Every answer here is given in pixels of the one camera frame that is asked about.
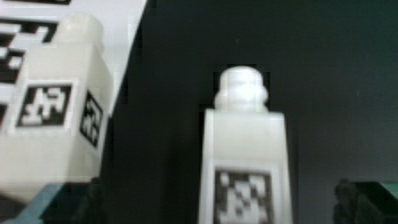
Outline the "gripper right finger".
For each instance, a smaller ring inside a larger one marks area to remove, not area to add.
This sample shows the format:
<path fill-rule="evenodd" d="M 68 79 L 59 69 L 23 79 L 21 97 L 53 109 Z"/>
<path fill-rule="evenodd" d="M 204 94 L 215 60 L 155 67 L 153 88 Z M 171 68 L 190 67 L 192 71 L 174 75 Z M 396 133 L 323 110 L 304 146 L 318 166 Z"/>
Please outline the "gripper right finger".
<path fill-rule="evenodd" d="M 398 182 L 343 179 L 334 196 L 334 224 L 398 224 Z"/>

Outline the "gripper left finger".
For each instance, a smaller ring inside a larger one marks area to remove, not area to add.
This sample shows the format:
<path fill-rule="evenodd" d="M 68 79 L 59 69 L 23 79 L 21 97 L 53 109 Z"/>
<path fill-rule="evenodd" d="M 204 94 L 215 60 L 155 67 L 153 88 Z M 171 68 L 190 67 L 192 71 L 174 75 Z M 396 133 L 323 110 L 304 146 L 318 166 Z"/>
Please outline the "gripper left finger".
<path fill-rule="evenodd" d="M 50 183 L 16 216 L 0 224 L 107 224 L 101 179 Z"/>

